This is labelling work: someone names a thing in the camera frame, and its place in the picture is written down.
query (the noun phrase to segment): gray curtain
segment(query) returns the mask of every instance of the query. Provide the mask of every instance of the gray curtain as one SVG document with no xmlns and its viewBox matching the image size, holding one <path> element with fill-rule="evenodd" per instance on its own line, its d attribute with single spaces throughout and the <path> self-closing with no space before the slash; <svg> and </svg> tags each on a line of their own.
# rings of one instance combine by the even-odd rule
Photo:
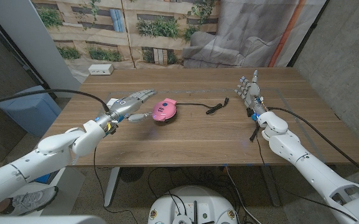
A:
<svg viewBox="0 0 359 224">
<path fill-rule="evenodd" d="M 266 67 L 298 2 L 221 0 L 217 34 L 195 32 L 184 67 Z"/>
</svg>

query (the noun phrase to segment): black charging cable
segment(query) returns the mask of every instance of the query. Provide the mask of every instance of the black charging cable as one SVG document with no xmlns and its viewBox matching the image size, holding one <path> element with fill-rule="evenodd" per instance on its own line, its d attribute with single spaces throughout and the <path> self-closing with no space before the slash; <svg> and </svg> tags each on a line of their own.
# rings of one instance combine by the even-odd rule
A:
<svg viewBox="0 0 359 224">
<path fill-rule="evenodd" d="M 196 105 L 196 106 L 205 106 L 206 108 L 209 108 L 209 110 L 207 112 L 205 112 L 206 114 L 213 114 L 215 113 L 217 110 L 224 108 L 227 104 L 229 103 L 229 98 L 226 97 L 225 98 L 225 102 L 223 103 L 223 105 L 221 103 L 217 104 L 216 106 L 207 106 L 203 103 L 177 103 L 177 105 Z"/>
</svg>

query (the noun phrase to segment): sneaker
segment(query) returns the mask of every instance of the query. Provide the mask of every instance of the sneaker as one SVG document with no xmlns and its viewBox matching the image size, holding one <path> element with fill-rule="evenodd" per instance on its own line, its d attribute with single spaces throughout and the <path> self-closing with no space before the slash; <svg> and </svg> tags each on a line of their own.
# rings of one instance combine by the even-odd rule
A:
<svg viewBox="0 0 359 224">
<path fill-rule="evenodd" d="M 44 209 L 56 197 L 58 187 L 49 187 L 33 193 L 15 196 L 12 199 L 13 212 L 9 216 L 25 215 L 34 210 Z"/>
</svg>

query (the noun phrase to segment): robotic arm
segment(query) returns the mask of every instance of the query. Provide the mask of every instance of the robotic arm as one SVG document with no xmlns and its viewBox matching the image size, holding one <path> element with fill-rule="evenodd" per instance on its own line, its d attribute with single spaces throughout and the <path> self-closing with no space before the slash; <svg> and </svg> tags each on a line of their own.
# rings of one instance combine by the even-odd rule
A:
<svg viewBox="0 0 359 224">
<path fill-rule="evenodd" d="M 143 90 L 114 102 L 107 113 L 99 114 L 82 128 L 47 137 L 38 148 L 0 168 L 0 202 L 34 179 L 59 170 L 71 163 L 70 150 L 77 156 L 89 155 L 108 134 L 114 134 L 123 119 L 131 123 L 144 120 L 148 114 L 136 112 L 154 90 Z"/>
<path fill-rule="evenodd" d="M 235 91 L 245 101 L 252 119 L 265 128 L 262 136 L 269 142 L 271 150 L 294 165 L 327 205 L 349 214 L 359 222 L 359 184 L 340 177 L 301 145 L 299 138 L 288 130 L 288 124 L 264 106 L 257 79 L 256 70 L 252 82 L 242 77 L 241 85 L 238 85 L 240 90 Z M 340 223 L 355 223 L 354 219 L 336 210 L 331 211 Z"/>
</svg>

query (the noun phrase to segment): backdrop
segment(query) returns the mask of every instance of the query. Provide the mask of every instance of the backdrop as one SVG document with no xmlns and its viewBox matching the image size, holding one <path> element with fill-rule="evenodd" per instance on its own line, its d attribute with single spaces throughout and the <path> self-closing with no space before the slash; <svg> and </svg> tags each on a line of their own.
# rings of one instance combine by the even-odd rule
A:
<svg viewBox="0 0 359 224">
<path fill-rule="evenodd" d="M 325 0 L 32 0 L 73 76 L 114 69 L 285 67 Z"/>
</svg>

